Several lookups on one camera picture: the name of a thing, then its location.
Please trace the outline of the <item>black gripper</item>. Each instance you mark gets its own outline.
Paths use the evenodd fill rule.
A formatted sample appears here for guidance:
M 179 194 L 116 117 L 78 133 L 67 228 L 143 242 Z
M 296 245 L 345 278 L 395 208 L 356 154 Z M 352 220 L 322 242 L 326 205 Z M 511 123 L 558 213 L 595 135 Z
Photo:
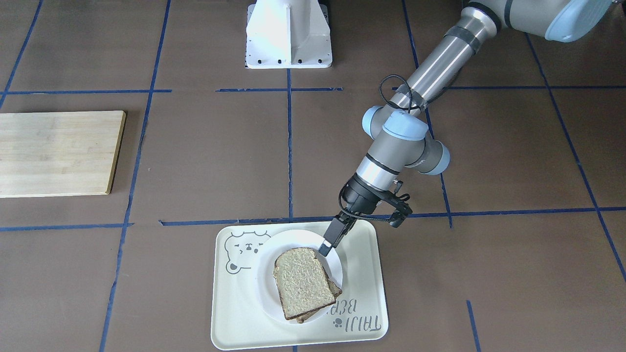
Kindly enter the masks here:
M 358 174 L 353 174 L 342 187 L 338 195 L 340 213 L 333 218 L 324 233 L 324 240 L 318 252 L 327 257 L 340 241 L 350 232 L 358 219 L 386 222 L 387 219 L 371 216 L 378 203 L 387 196 L 386 190 L 369 185 Z

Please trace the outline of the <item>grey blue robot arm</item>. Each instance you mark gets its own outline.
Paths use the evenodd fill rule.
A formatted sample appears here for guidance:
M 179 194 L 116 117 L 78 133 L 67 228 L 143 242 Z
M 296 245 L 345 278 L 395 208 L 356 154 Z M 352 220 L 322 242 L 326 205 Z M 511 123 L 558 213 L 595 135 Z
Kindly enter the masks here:
M 462 68 L 503 29 L 570 43 L 589 33 L 613 5 L 612 0 L 466 0 L 456 24 L 382 106 L 368 109 L 362 128 L 372 138 L 357 170 L 338 193 L 340 212 L 324 233 L 319 253 L 328 255 L 358 220 L 374 220 L 379 205 L 393 207 L 385 222 L 399 227 L 413 210 L 409 194 L 400 195 L 404 169 L 440 175 L 451 154 L 420 118 L 452 85 Z

